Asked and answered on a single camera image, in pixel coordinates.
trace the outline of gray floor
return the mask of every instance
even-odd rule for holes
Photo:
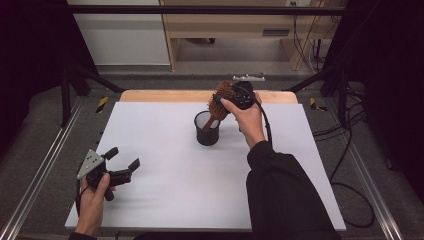
[[[177,70],[150,68],[140,72],[131,68],[105,69],[105,78],[124,88],[131,89],[215,89],[217,84],[234,74],[261,74],[266,81],[254,82],[255,89],[281,90],[302,81],[312,72],[302,69],[299,72],[287,70],[287,58],[279,41],[221,40],[210,45],[204,39],[183,41],[178,58]],[[330,107],[333,98],[321,98],[316,83],[296,95],[304,105],[305,113],[313,132],[328,129],[337,124],[330,111],[318,111],[310,108],[313,97],[319,106]],[[48,234],[66,236],[69,230],[64,223],[69,213],[69,205],[74,198],[74,177],[78,163],[85,157],[88,149],[96,149],[113,102],[119,94],[105,90],[90,81],[93,90],[89,97],[73,96],[73,101],[83,101],[81,112],[61,148],[56,162],[42,182],[42,187],[28,211],[28,216],[20,228],[20,234]],[[361,91],[360,85],[352,86]],[[95,113],[102,96],[109,96],[102,113]],[[25,191],[31,184],[38,168],[42,165],[50,145],[60,128],[61,121],[60,89],[54,88],[35,96],[30,105],[30,113],[22,128],[13,140],[14,144],[2,156],[0,162],[0,226],[4,227],[19,205]],[[385,156],[380,149],[372,130],[366,121],[360,121],[353,127],[354,146],[369,170],[370,175],[387,204],[404,239],[424,239],[424,207],[405,180],[402,173],[388,170]],[[345,147],[342,136],[325,141],[317,141],[317,146],[327,174],[334,169]],[[347,156],[335,180],[349,184],[362,193],[364,185],[355,170],[354,159]],[[351,191],[334,187],[343,217],[355,223],[365,223],[370,211],[365,202]],[[386,239],[382,229],[383,219],[376,219],[368,228],[356,228],[347,225],[341,232],[344,239]],[[115,231],[102,230],[101,236],[114,236]],[[137,233],[122,233],[121,236],[135,236]]]

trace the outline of white table surface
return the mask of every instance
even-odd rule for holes
[[[317,189],[336,230],[346,230],[305,112],[300,104],[263,104],[274,149],[293,154]],[[96,152],[118,147],[112,171],[136,158],[132,182],[106,202],[102,227],[122,231],[250,231],[246,177],[249,148],[233,115],[219,141],[202,146],[194,117],[205,103],[117,102]],[[75,205],[65,223],[75,228]]]

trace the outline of round brush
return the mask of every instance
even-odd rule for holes
[[[222,105],[221,98],[231,99],[234,96],[235,93],[231,85],[231,81],[224,81],[218,85],[215,93],[212,94],[208,103],[211,118],[202,128],[203,130],[209,130],[215,120],[222,121],[227,117],[229,112],[225,109],[224,105]]]

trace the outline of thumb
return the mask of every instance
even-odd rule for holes
[[[110,175],[109,173],[103,174],[102,179],[99,182],[99,186],[96,189],[95,197],[94,198],[100,198],[103,199],[106,189],[109,188],[109,182],[110,182]]]
[[[221,98],[221,103],[222,105],[224,105],[224,107],[230,111],[232,114],[235,115],[235,113],[238,111],[238,107],[236,105],[234,105],[234,103],[232,103],[231,101],[225,99],[225,98]]]

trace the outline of black curtain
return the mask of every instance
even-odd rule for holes
[[[47,11],[45,4],[52,3],[67,1],[0,1],[0,154],[28,114],[32,96],[59,86],[66,66],[98,73],[73,14]]]
[[[372,12],[372,4],[350,1]],[[364,107],[394,168],[424,201],[424,1],[381,0],[345,56],[349,81],[365,85]],[[363,21],[342,19],[327,60]]]

